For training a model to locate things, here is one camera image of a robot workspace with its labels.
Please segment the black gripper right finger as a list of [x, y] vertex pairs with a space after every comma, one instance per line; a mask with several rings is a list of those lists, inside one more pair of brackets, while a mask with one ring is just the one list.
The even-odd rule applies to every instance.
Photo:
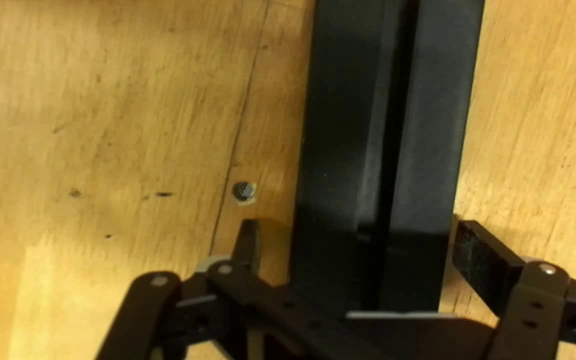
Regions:
[[459, 220], [451, 263], [496, 313], [486, 360], [555, 360], [576, 345], [576, 277], [545, 260], [523, 260], [475, 220]]

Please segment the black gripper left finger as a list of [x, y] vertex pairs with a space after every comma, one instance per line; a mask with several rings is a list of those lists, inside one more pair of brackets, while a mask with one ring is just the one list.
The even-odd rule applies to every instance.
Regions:
[[227, 360], [302, 360], [302, 349], [246, 316], [208, 269], [187, 280], [160, 269], [132, 280], [94, 360], [186, 360], [193, 344], [211, 342]]

